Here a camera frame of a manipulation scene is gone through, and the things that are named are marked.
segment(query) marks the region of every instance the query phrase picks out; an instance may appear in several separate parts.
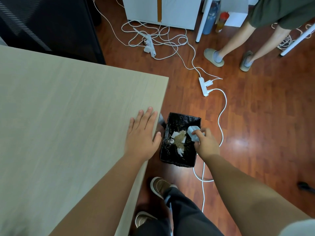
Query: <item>finger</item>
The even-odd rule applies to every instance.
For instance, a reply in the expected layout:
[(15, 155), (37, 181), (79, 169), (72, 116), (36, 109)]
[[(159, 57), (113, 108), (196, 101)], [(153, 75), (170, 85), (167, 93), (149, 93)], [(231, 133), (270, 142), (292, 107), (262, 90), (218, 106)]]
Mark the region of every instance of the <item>finger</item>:
[(200, 129), (200, 131), (201, 132), (205, 132), (206, 133), (206, 137), (209, 137), (209, 136), (211, 136), (212, 135), (212, 133), (211, 133), (211, 130), (210, 130), (210, 128), (206, 128), (206, 127), (202, 127), (201, 129)]
[(131, 133), (132, 128), (134, 126), (135, 123), (135, 119), (134, 118), (130, 118), (130, 122), (129, 122), (129, 127), (128, 127), (128, 131), (127, 131), (127, 135)]
[(148, 107), (148, 110), (146, 111), (146, 113), (141, 118), (139, 127), (141, 127), (142, 129), (146, 128), (146, 125), (148, 123), (149, 117), (151, 116), (152, 110), (153, 110), (152, 107)]
[(153, 140), (153, 146), (155, 148), (155, 151), (158, 149), (158, 147), (160, 146), (160, 142), (162, 140), (162, 136), (161, 136), (161, 133), (158, 131), (156, 134), (155, 134), (155, 138)]
[(195, 142), (194, 147), (195, 147), (195, 150), (198, 151), (200, 147), (199, 142)]
[(205, 136), (202, 134), (202, 132), (200, 130), (195, 130), (192, 132), (192, 135), (195, 135), (195, 134), (199, 138), (199, 141), (201, 141), (203, 138), (205, 138)]
[(146, 130), (152, 132), (153, 131), (153, 126), (155, 123), (155, 119), (157, 118), (157, 111), (154, 111), (153, 114), (151, 115), (151, 117), (148, 120), (148, 123), (146, 125)]
[(141, 110), (139, 110), (138, 115), (137, 115), (137, 117), (135, 119), (135, 123), (134, 123), (133, 129), (137, 129), (138, 128), (142, 116), (143, 116), (143, 110), (141, 109)]

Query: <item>shorts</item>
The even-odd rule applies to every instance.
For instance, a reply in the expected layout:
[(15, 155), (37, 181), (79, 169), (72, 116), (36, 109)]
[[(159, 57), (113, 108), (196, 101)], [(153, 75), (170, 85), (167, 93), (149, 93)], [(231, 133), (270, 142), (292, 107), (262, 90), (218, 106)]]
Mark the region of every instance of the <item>shorts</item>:
[(249, 23), (258, 28), (278, 22), (293, 30), (315, 17), (315, 0), (259, 0), (249, 14)]

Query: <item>foot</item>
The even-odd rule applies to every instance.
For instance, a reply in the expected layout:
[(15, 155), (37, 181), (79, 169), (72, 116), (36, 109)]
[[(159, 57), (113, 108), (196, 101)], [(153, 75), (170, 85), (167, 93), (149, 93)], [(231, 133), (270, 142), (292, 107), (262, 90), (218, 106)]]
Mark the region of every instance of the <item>foot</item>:
[(252, 51), (247, 51), (247, 52), (244, 53), (241, 65), (239, 67), (241, 69), (241, 71), (244, 71), (244, 72), (249, 71), (249, 69), (252, 66), (253, 62), (248, 60), (248, 56), (250, 56), (252, 54), (253, 54)]
[(150, 188), (153, 191), (153, 193), (162, 199), (163, 199), (163, 193), (169, 187), (177, 188), (176, 185), (172, 185), (171, 183), (168, 183), (162, 177), (155, 177), (151, 180), (151, 183), (150, 183)]
[(218, 56), (218, 53), (215, 49), (205, 49), (203, 52), (205, 58), (213, 63), (216, 67), (222, 67), (224, 65), (224, 60)]
[(139, 228), (141, 225), (143, 225), (147, 220), (152, 220), (152, 219), (156, 219), (156, 218), (145, 211), (139, 212), (136, 215), (136, 219), (135, 219), (135, 223), (136, 223), (137, 228)]

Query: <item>red bottle cap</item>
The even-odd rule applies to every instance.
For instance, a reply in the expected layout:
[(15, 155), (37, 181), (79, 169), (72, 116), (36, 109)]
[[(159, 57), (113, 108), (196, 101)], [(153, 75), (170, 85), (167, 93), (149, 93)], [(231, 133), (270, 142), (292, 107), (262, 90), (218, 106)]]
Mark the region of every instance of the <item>red bottle cap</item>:
[(227, 20), (228, 18), (230, 17), (229, 13), (227, 12), (222, 12), (221, 15), (220, 15), (220, 19), (222, 20)]

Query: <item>gray slipper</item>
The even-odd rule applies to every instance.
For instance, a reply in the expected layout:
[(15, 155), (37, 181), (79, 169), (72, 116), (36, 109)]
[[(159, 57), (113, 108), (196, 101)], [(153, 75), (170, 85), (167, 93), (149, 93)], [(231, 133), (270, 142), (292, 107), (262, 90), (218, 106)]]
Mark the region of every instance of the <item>gray slipper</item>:
[(247, 51), (247, 52), (245, 52), (244, 54), (243, 54), (243, 59), (242, 59), (242, 62), (241, 62), (241, 65), (239, 66), (239, 68), (241, 69), (241, 71), (244, 71), (244, 72), (247, 72), (247, 71), (249, 71), (249, 69), (250, 69), (250, 67), (246, 67), (245, 65), (244, 65), (244, 62), (245, 62), (245, 59), (246, 59), (246, 57), (248, 56), (248, 55), (252, 55), (253, 54), (253, 52), (252, 51)]
[(205, 49), (203, 52), (203, 55), (205, 56), (205, 58), (210, 61), (211, 63), (213, 63), (216, 67), (222, 67), (224, 65), (224, 60), (222, 60), (220, 63), (215, 62), (215, 60), (213, 59), (213, 53), (215, 52), (215, 49)]

